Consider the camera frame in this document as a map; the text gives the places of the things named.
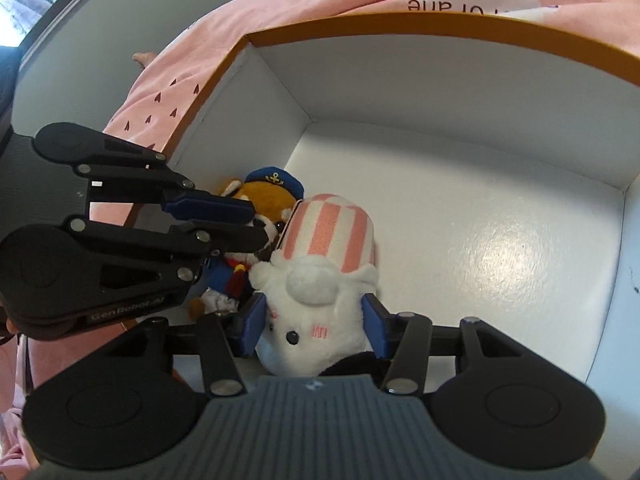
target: white plush toy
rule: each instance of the white plush toy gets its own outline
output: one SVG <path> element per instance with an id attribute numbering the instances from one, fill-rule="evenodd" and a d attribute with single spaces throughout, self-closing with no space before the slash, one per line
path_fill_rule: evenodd
<path id="1" fill-rule="evenodd" d="M 301 202 L 270 262 L 254 265 L 252 286 L 266 296 L 256 351 L 273 374 L 316 376 L 369 349 L 360 299 L 375 292 L 373 224 L 342 197 Z"/>

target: gray wall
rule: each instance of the gray wall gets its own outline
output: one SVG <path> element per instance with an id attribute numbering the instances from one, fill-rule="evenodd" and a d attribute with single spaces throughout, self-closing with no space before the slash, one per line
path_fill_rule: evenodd
<path id="1" fill-rule="evenodd" d="M 135 52 L 159 52 L 230 0 L 83 0 L 24 67 L 15 131 L 71 121 L 101 130 L 140 73 Z"/>

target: gray ribbed panel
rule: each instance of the gray ribbed panel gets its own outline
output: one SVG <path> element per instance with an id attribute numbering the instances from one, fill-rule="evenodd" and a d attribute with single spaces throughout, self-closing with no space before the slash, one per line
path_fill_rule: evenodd
<path id="1" fill-rule="evenodd" d="M 208 404 L 191 434 L 143 465 L 79 472 L 46 463 L 29 480 L 603 480 L 580 461 L 547 472 L 480 462 L 450 444 L 414 398 L 364 376 L 261 378 Z"/>

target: brown plush toy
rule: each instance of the brown plush toy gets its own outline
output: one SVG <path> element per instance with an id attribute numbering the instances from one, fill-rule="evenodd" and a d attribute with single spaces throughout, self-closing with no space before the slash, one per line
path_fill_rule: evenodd
<path id="1" fill-rule="evenodd" d="M 209 264 L 209 288 L 191 301 L 191 319 L 209 312 L 233 312 L 240 301 L 251 295 L 247 273 L 252 265 L 268 261 L 296 202 L 303 198 L 304 188 L 289 173 L 271 166 L 253 171 L 244 181 L 228 179 L 216 194 L 251 201 L 255 209 L 252 224 L 267 232 L 269 243 L 257 253 L 225 253 L 213 258 Z"/>

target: embroidered cheek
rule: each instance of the embroidered cheek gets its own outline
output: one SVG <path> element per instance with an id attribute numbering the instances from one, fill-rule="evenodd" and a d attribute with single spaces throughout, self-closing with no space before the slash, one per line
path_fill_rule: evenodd
<path id="1" fill-rule="evenodd" d="M 311 337 L 314 339 L 326 339 L 329 331 L 327 327 L 321 325 L 315 325 Z"/>

